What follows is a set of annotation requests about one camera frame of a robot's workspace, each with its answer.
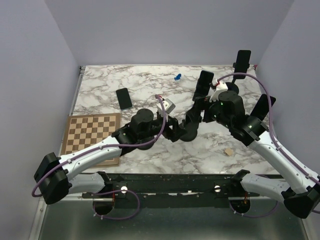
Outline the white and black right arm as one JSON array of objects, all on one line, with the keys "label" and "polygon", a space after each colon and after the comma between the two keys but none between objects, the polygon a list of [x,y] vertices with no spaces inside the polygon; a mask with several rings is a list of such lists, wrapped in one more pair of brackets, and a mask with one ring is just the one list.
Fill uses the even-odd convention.
[{"label": "white and black right arm", "polygon": [[287,152],[262,120],[245,113],[243,99],[234,91],[220,93],[217,100],[197,97],[180,125],[187,131],[181,140],[194,140],[201,122],[226,127],[232,137],[267,160],[284,178],[279,181],[240,170],[230,180],[230,191],[236,196],[248,192],[271,198],[305,219],[320,202],[320,176]]}]

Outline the teal smartphone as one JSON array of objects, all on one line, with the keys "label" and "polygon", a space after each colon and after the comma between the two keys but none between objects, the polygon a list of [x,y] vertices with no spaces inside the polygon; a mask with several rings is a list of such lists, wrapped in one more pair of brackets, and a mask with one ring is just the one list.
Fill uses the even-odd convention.
[{"label": "teal smartphone", "polygon": [[119,107],[122,111],[128,110],[133,107],[130,94],[127,88],[121,88],[115,91]]}]

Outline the black smartphone on tall stand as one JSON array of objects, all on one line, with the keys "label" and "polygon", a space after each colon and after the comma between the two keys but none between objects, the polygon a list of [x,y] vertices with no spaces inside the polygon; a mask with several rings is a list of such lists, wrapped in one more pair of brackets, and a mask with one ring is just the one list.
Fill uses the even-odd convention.
[{"label": "black smartphone on tall stand", "polygon": [[247,73],[250,66],[251,51],[239,50],[236,61],[233,63],[234,73]]}]

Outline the black smartphone on silver stand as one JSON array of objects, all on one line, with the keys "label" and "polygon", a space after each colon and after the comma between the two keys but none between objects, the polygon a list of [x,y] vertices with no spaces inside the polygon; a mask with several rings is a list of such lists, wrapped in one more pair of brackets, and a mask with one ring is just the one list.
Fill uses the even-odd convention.
[{"label": "black smartphone on silver stand", "polygon": [[255,104],[250,116],[256,117],[263,121],[269,112],[269,102],[268,96],[266,94],[262,94]]}]

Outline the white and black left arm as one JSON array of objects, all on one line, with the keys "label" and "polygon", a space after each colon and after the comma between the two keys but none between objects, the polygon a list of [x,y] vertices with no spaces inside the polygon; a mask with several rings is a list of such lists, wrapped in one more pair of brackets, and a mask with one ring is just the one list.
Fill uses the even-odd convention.
[{"label": "white and black left arm", "polygon": [[93,177],[93,183],[87,184],[78,176],[83,171],[105,160],[126,155],[138,148],[151,148],[160,136],[176,142],[187,130],[176,118],[163,117],[160,113],[154,116],[149,109],[140,109],[125,126],[117,129],[112,135],[83,150],[56,156],[48,153],[42,159],[34,174],[36,181],[33,197],[43,197],[51,205],[62,200],[68,194],[89,192],[104,198],[110,194],[111,185],[103,180],[101,174]]}]

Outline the blue plastic piece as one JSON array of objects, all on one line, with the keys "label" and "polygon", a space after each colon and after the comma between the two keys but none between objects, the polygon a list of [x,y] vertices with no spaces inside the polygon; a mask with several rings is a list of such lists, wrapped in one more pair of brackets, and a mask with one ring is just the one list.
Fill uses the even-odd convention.
[{"label": "blue plastic piece", "polygon": [[181,77],[182,77],[182,74],[179,73],[176,77],[174,77],[174,80],[175,80],[175,81],[178,81],[178,80],[181,79]]}]

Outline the black mounting rail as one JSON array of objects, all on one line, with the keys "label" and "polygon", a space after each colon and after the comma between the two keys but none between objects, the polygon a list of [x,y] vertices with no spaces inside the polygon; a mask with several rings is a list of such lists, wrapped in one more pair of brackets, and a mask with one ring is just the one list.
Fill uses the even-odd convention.
[{"label": "black mounting rail", "polygon": [[236,174],[81,173],[69,180],[65,174],[44,194],[48,205],[70,194],[92,199],[98,208],[227,208],[242,204],[245,196],[283,202],[290,189],[280,175],[259,176],[241,170]]}]

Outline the wooden chessboard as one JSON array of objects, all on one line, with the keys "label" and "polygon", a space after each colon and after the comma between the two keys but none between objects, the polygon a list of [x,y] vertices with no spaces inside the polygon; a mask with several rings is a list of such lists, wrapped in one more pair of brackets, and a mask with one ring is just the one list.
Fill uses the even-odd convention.
[{"label": "wooden chessboard", "polygon": [[69,116],[60,154],[72,154],[103,141],[120,127],[120,123],[120,113]]}]

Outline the small wooden block right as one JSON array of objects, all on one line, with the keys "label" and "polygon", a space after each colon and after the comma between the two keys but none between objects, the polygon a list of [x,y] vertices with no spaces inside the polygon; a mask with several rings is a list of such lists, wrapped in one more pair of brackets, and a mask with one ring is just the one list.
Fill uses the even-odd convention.
[{"label": "small wooden block right", "polygon": [[234,151],[233,151],[231,148],[226,148],[226,149],[224,150],[224,153],[225,153],[226,155],[228,155],[228,156],[232,156],[233,153],[234,153]]}]

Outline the tall black round phone stand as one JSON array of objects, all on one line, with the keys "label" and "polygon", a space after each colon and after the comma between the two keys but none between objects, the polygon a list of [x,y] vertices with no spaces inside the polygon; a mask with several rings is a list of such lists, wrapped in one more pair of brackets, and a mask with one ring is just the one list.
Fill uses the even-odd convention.
[{"label": "tall black round phone stand", "polygon": [[232,81],[226,82],[226,85],[227,85],[229,91],[233,91],[233,92],[236,92],[237,94],[239,94],[239,88],[235,84],[236,80],[237,80],[236,76],[234,75]]}]

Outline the blue-edged smartphone on folding stand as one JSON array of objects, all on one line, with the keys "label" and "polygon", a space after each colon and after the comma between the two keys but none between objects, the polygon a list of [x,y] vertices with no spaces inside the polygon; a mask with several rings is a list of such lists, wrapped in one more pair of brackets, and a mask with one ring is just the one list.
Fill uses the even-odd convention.
[{"label": "blue-edged smartphone on folding stand", "polygon": [[199,79],[197,81],[194,95],[196,97],[207,96],[210,90],[210,85],[213,81],[214,73],[206,70],[200,72]]}]

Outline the black round-base phone stand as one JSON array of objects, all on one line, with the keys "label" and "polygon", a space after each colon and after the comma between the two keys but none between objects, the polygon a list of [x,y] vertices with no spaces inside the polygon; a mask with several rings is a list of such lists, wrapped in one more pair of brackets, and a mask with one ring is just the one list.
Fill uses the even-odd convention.
[{"label": "black round-base phone stand", "polygon": [[137,147],[137,148],[138,148],[139,150],[146,151],[146,150],[149,150],[150,148],[152,148],[153,145],[154,145],[153,142],[151,142],[151,143],[145,142],[145,143],[140,143],[140,144],[138,144],[138,147]]}]

